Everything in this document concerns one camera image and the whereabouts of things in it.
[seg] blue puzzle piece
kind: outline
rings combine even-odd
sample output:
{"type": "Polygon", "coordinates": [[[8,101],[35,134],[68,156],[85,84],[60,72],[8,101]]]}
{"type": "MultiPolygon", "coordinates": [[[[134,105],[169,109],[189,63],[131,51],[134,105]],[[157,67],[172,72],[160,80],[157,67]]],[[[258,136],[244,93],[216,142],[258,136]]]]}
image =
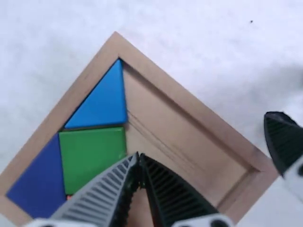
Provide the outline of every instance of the blue puzzle piece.
{"type": "Polygon", "coordinates": [[[126,121],[122,62],[117,60],[68,120],[65,128],[121,124],[126,121]]]}
{"type": "Polygon", "coordinates": [[[7,197],[32,218],[49,218],[66,201],[58,134],[19,177],[7,197]]]}

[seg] tangram puzzle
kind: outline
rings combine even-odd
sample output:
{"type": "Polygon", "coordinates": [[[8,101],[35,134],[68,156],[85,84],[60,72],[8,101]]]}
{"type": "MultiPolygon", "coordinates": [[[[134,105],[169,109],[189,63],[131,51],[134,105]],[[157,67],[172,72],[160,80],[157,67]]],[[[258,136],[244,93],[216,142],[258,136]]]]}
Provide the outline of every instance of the tangram puzzle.
{"type": "Polygon", "coordinates": [[[31,217],[50,217],[93,177],[126,156],[122,62],[117,60],[7,196],[31,217]]]}
{"type": "MultiPolygon", "coordinates": [[[[0,213],[16,225],[48,218],[137,151],[181,176],[234,223],[278,176],[270,158],[113,33],[0,175],[0,213]]],[[[152,226],[141,191],[129,226],[152,226]]]]}

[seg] wooden tray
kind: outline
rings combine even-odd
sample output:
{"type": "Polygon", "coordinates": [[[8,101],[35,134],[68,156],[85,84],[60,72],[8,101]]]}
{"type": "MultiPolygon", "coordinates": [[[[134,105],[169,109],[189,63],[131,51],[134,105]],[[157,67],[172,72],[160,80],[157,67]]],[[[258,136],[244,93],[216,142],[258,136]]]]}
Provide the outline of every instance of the wooden tray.
{"type": "MultiPolygon", "coordinates": [[[[124,61],[128,152],[165,164],[237,223],[276,179],[271,160],[118,33],[0,176],[0,212],[17,225],[31,220],[6,192],[118,58],[124,61]]],[[[129,216],[129,226],[153,226],[144,190],[135,194],[129,216]]]]}

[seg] green square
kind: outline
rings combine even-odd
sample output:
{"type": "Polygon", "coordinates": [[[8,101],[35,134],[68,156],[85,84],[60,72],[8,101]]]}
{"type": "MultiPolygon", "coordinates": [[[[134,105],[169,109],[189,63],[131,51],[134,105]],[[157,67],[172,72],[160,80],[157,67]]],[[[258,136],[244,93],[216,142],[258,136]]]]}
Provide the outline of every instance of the green square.
{"type": "Polygon", "coordinates": [[[66,194],[74,194],[126,156],[123,127],[63,131],[59,138],[66,194]]]}

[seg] wooden border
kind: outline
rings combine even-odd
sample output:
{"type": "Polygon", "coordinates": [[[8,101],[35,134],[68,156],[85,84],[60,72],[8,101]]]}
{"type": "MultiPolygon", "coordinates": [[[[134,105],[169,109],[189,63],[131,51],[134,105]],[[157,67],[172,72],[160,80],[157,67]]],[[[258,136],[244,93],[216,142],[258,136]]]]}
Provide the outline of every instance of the wooden border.
{"type": "Polygon", "coordinates": [[[218,206],[219,211],[227,214],[237,223],[277,178],[278,174],[270,158],[266,157],[117,32],[113,33],[106,41],[0,175],[0,212],[18,225],[29,220],[29,216],[24,211],[5,197],[6,192],[118,58],[138,71],[164,95],[203,125],[213,138],[224,143],[233,158],[249,166],[250,171],[218,206]]]}

